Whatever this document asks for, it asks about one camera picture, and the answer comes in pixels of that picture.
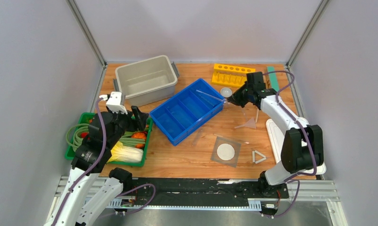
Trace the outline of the clear glass test tube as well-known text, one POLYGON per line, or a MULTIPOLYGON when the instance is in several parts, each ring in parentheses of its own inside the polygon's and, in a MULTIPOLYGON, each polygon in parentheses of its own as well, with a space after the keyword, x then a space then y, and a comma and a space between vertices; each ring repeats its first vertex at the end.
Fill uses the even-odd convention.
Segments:
POLYGON ((192 146, 196 146, 199 143, 200 139, 203 137, 203 134, 204 134, 203 128, 200 128, 197 130, 197 133, 192 142, 192 146))

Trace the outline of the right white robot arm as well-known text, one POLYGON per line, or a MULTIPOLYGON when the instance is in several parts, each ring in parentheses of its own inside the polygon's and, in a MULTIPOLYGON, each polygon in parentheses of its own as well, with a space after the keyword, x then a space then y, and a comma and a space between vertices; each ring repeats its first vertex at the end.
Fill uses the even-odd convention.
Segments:
POLYGON ((281 160, 260 175, 262 181, 258 191, 270 197, 277 191, 277 185, 288 182, 298 175, 314 176, 317 167, 324 163, 323 132, 319 125, 311 125, 290 110, 280 91, 268 89, 264 73, 248 73, 247 80, 235 91, 228 102, 245 107, 251 103, 267 114, 284 135, 281 160))

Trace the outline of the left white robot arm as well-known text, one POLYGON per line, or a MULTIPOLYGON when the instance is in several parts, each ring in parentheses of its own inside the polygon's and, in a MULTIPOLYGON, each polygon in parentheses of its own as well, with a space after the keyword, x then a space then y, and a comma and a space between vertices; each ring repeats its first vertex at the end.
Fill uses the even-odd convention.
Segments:
POLYGON ((110 171, 102 188, 85 203, 87 194, 112 157, 119 139, 126 132, 144 130, 149 114, 137 106, 127 113, 99 112, 88 124, 89 133, 76 149, 67 184, 54 208, 47 226, 91 226, 106 206, 119 194, 132 192, 132 173, 115 168, 110 171))

